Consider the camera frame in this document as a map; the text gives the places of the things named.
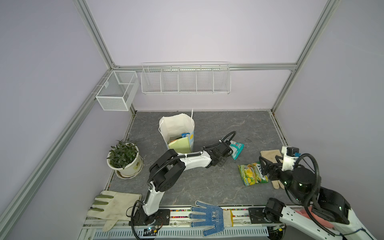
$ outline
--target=pink object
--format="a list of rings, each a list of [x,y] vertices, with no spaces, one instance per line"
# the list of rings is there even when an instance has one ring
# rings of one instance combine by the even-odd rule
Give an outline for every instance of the pink object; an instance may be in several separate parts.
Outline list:
[[[322,219],[321,217],[317,216],[316,214],[314,214],[312,212],[312,207],[308,207],[309,211],[311,212],[312,216],[321,224],[323,225],[324,227],[327,227],[327,228],[333,228],[334,226],[328,222],[327,220],[324,220]],[[297,213],[299,213],[300,215],[303,215],[304,217],[306,218],[310,218],[309,215],[307,214],[307,212],[305,211],[305,209],[301,209],[300,211],[296,211]]]

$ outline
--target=blue snack package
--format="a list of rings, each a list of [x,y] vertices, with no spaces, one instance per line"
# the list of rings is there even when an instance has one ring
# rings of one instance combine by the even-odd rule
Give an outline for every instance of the blue snack package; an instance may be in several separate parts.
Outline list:
[[[230,148],[232,148],[232,150],[233,150],[232,158],[233,158],[234,160],[236,160],[236,158],[239,156],[239,154],[240,154],[241,151],[243,150],[243,148],[244,148],[244,144],[239,143],[239,142],[235,142],[235,141],[232,141],[232,140],[231,140]]]

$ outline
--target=green plant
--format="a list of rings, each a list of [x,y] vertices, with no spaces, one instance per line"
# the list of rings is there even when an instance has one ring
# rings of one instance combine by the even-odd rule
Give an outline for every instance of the green plant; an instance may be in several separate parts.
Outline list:
[[[132,163],[136,158],[137,150],[135,145],[127,141],[123,142],[123,140],[119,141],[116,146],[111,146],[111,150],[109,157],[109,164],[115,168],[125,168],[128,164]]]

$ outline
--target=beige glove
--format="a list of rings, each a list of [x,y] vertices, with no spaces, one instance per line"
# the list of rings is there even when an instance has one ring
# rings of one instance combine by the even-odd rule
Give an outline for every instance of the beige glove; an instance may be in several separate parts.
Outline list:
[[[265,158],[265,159],[267,159],[273,163],[277,163],[277,161],[275,159],[276,155],[282,157],[280,150],[260,151],[260,154],[263,158]],[[273,188],[275,188],[275,189],[279,189],[279,185],[282,189],[284,189],[283,183],[280,182],[279,180],[272,181],[272,185],[273,185]]]
[[[141,194],[131,194],[113,191],[102,191],[100,195],[95,197],[92,208],[88,210],[87,216],[106,219],[103,232],[109,231],[118,220],[130,221],[131,218],[127,217],[126,212],[131,208],[129,214],[132,212],[132,207],[136,200],[141,199]]]

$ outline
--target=white mesh basket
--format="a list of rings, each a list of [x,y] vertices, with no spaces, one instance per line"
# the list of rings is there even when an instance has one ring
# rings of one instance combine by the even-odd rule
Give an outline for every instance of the white mesh basket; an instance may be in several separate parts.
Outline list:
[[[139,88],[135,71],[113,70],[96,95],[101,107],[107,111],[129,111]]]
[[[141,89],[144,94],[230,93],[228,65],[143,68]]]

